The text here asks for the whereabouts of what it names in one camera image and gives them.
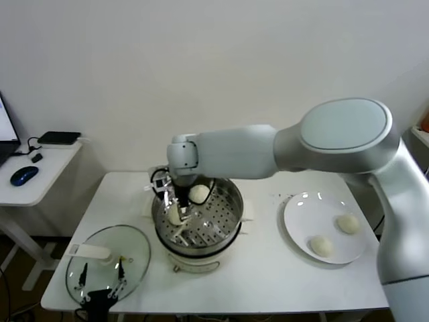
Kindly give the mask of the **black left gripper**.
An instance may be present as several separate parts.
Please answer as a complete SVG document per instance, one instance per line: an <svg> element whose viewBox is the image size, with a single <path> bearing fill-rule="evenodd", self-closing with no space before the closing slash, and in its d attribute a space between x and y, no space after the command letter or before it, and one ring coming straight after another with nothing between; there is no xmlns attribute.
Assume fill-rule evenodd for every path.
<svg viewBox="0 0 429 322"><path fill-rule="evenodd" d="M123 261L119 260L116 265L117 281L115 286L109 290L95 290L88 292L86 289L86 278L88 274L88 264L85 263L78 270L76 276L78 278L77 285L74 287L76 293L75 301L83 303L83 309L88 315L88 322L105 322L108 321L110 308L118 301L119 295L127 286Z"/></svg>

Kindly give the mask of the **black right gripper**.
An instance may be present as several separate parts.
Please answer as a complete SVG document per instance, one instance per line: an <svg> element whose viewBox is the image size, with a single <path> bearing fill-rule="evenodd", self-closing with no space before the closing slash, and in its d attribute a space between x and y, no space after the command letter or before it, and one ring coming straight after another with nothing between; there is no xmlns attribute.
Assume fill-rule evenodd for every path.
<svg viewBox="0 0 429 322"><path fill-rule="evenodd" d="M175 196L179 202L179 219L181 223L189 220L192 216L192 203L188 201L190 187L194 184L194 176L177 176L173 178ZM172 206L170 192L164 191L164 208L168 214Z"/></svg>

